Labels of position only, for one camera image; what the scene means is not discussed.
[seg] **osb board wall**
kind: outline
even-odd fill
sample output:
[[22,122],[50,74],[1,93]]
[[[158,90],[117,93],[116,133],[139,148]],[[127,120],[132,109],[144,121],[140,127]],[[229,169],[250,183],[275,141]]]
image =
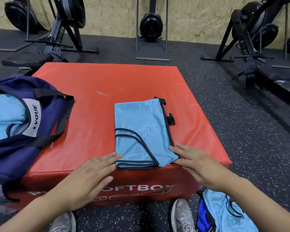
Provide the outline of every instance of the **osb board wall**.
[[[6,1],[0,0],[0,28],[15,29],[4,13]],[[220,44],[232,11],[250,1],[254,0],[169,0],[169,40]],[[84,3],[86,26],[81,29],[82,34],[135,37],[136,0],[84,0]],[[31,4],[40,23],[50,28],[53,16],[48,1],[31,0]],[[139,21],[148,9],[149,0],[139,0]],[[156,12],[161,15],[165,27],[166,0],[157,0]],[[270,48],[282,48],[284,22],[283,8],[274,21],[280,30]]]

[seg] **light blue fabric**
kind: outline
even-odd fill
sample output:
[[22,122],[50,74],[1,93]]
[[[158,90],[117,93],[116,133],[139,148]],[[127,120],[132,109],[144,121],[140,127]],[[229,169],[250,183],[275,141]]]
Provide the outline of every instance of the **light blue fabric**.
[[[159,99],[115,104],[115,128],[125,128],[138,133],[160,167],[178,159],[178,156],[168,149],[170,142]],[[118,134],[137,137],[134,133],[123,130],[117,130],[116,135]],[[153,163],[145,148],[131,137],[116,137],[116,153],[123,154],[123,158],[116,162],[121,167],[138,167]]]
[[258,232],[246,213],[226,194],[206,189],[203,198],[220,232]]
[[26,120],[24,105],[14,96],[0,94],[0,140],[13,136]]

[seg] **light blue clothing in bag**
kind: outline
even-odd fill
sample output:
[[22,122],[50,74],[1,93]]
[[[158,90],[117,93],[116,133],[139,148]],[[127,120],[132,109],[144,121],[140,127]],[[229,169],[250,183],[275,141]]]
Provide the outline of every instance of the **light blue clothing in bag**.
[[116,153],[123,158],[116,162],[121,169],[163,167],[178,159],[168,149],[174,145],[169,124],[172,114],[165,115],[164,99],[115,104]]
[[204,202],[219,232],[258,232],[246,213],[226,194],[206,189]]
[[25,121],[24,105],[12,95],[0,94],[0,140],[17,134]]

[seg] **fingernail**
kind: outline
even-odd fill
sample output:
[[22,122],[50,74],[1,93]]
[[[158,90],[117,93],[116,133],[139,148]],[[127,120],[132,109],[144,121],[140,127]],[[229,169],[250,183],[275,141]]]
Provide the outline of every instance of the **fingernail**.
[[112,176],[108,176],[106,179],[107,183],[109,184],[114,178]]

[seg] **forearm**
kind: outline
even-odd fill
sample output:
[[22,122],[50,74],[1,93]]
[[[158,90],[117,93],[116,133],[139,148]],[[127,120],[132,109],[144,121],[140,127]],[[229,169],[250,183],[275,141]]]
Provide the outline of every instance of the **forearm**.
[[290,232],[290,213],[249,180],[234,177],[225,193],[251,218],[260,232]]
[[28,204],[23,210],[0,227],[0,232],[39,232],[64,213],[46,195]]

